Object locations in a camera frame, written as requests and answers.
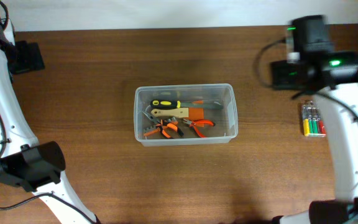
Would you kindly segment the yellow black handled file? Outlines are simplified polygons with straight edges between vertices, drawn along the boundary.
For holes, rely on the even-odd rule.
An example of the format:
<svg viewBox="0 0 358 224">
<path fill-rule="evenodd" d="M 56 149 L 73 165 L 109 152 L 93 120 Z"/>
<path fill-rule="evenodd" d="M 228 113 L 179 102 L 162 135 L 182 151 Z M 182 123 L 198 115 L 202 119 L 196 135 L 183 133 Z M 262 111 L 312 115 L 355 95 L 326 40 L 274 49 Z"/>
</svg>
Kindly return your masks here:
<svg viewBox="0 0 358 224">
<path fill-rule="evenodd" d="M 209 110 L 221 110 L 223 106 L 217 103 L 199 104 L 199 103 L 187 103 L 182 101 L 167 101 L 167 100 L 152 100 L 150 106 L 160 110 L 172 110 L 177 108 L 202 108 Z"/>
</svg>

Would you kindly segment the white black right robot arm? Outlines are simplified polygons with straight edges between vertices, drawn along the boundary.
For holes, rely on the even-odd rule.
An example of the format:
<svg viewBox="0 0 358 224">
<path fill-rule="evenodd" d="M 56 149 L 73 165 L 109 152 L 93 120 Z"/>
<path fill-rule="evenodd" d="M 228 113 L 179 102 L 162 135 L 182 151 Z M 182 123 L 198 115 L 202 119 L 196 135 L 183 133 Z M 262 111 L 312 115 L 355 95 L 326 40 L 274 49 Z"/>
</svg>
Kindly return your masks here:
<svg viewBox="0 0 358 224">
<path fill-rule="evenodd" d="M 337 51 L 322 15 L 291 21 L 286 60 L 272 62 L 272 88 L 310 95 L 334 166 L 334 199 L 316 200 L 274 223 L 358 223 L 358 54 Z"/>
</svg>

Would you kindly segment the clear plastic container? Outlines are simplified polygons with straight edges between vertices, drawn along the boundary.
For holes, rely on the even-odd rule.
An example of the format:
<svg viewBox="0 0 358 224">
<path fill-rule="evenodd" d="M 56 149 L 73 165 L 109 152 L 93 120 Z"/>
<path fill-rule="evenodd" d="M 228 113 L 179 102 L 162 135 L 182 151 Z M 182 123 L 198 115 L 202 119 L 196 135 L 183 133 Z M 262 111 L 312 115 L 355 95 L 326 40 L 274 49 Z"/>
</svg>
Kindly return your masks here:
<svg viewBox="0 0 358 224">
<path fill-rule="evenodd" d="M 134 131 L 143 146 L 228 143 L 239 132 L 234 90 L 227 83 L 139 87 Z"/>
</svg>

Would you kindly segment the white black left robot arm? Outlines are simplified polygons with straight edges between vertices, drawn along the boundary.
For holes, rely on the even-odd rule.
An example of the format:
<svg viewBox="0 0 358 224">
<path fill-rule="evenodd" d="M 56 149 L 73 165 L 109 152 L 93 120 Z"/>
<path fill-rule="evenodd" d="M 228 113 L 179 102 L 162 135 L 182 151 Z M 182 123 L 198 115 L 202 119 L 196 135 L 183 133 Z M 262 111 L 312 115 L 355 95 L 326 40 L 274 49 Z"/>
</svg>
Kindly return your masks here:
<svg viewBox="0 0 358 224">
<path fill-rule="evenodd" d="M 5 12 L 7 6 L 0 1 Z M 39 143 L 24 118 L 12 87 L 13 75 L 45 68 L 37 43 L 15 41 L 9 17 L 0 16 L 0 183 L 32 197 L 7 210 L 41 199 L 61 223 L 99 223 L 70 185 L 65 158 L 55 141 Z"/>
</svg>

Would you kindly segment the orange scraper with wooden handle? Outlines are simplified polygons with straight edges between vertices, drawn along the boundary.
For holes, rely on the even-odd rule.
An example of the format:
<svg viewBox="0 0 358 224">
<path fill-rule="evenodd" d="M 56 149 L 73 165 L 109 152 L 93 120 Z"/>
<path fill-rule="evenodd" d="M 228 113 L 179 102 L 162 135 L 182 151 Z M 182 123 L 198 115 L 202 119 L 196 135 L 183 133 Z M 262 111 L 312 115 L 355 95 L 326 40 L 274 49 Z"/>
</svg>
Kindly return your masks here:
<svg viewBox="0 0 358 224">
<path fill-rule="evenodd" d="M 152 108 L 151 114 L 155 117 L 176 117 L 190 120 L 204 119 L 204 109 L 202 108 L 177 108 L 172 110 L 160 110 Z"/>
</svg>

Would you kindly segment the orange black long-nose pliers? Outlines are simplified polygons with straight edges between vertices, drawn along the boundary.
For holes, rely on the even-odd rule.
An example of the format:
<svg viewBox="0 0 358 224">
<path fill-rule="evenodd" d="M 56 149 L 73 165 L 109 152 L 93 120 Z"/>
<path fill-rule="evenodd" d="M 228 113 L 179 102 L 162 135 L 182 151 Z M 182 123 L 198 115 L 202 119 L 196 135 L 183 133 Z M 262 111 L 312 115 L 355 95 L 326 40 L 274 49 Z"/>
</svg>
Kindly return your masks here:
<svg viewBox="0 0 358 224">
<path fill-rule="evenodd" d="M 142 111 L 142 113 L 156 125 L 156 128 L 159 130 L 158 133 L 160 133 L 165 139 L 173 139 L 173 137 L 168 134 L 168 129 L 176 132 L 181 138 L 184 136 L 183 131 L 177 125 L 168 123 L 164 119 L 158 119 L 146 111 Z"/>
</svg>

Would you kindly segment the clear case coloured screwdrivers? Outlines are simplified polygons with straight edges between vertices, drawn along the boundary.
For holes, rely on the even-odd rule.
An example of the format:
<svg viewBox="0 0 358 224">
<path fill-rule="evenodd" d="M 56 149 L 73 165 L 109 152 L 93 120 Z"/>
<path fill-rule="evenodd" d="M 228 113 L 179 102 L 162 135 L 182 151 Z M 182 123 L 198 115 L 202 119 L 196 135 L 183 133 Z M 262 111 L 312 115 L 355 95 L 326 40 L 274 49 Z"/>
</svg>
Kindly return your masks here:
<svg viewBox="0 0 358 224">
<path fill-rule="evenodd" d="M 326 129 L 322 117 L 318 107 L 313 101 L 306 101 L 301 106 L 301 124 L 303 135 L 306 137 L 326 136 Z"/>
</svg>

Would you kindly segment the orange perforated cylinder tool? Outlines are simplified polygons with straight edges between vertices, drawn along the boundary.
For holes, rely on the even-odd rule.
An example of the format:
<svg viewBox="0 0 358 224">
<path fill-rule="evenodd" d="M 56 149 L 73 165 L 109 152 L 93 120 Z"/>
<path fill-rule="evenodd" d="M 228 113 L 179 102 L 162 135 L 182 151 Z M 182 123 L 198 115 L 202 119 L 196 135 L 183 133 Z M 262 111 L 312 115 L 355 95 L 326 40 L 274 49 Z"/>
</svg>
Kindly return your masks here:
<svg viewBox="0 0 358 224">
<path fill-rule="evenodd" d="M 177 119 L 175 117 L 167 119 L 166 122 L 172 123 L 172 124 L 175 124 L 175 125 L 178 124 L 178 121 L 177 121 Z M 154 125 L 154 126 L 151 126 L 149 128 L 145 128 L 144 131 L 143 131 L 143 135 L 144 136 L 150 136 L 150 135 L 155 134 L 157 132 L 159 132 L 159 130 L 156 128 L 156 125 Z"/>
</svg>

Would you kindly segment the orange handled pliers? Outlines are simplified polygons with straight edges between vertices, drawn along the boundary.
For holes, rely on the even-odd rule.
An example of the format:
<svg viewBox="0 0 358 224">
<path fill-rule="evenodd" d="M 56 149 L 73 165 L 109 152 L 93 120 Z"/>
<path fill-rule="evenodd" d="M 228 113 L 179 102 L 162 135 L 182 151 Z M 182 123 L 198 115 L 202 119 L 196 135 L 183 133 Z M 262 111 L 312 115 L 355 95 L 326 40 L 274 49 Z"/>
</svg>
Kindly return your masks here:
<svg viewBox="0 0 358 224">
<path fill-rule="evenodd" d="M 200 119 L 200 120 L 189 120 L 189 119 L 182 119 L 183 123 L 186 124 L 191 130 L 194 131 L 194 133 L 199 138 L 205 138 L 205 135 L 201 133 L 201 131 L 198 129 L 200 127 L 203 127 L 204 125 L 208 126 L 215 126 L 215 123 L 208 119 Z"/>
</svg>

